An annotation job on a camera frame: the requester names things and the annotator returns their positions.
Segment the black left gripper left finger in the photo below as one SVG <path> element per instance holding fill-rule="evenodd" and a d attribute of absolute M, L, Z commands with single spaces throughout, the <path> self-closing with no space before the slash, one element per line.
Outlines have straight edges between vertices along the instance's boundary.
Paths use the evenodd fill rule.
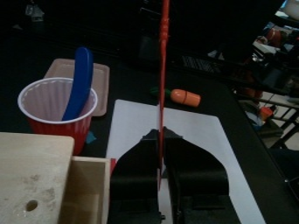
<path fill-rule="evenodd" d="M 158 131 L 152 129 L 116 161 L 107 224 L 160 224 Z"/>

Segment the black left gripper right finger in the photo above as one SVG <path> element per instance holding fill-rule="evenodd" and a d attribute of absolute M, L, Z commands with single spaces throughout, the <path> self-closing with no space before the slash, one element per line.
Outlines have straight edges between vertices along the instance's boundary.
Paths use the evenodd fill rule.
<path fill-rule="evenodd" d="M 240 224 L 230 199 L 222 162 L 196 144 L 164 128 L 163 161 L 174 224 Z"/>

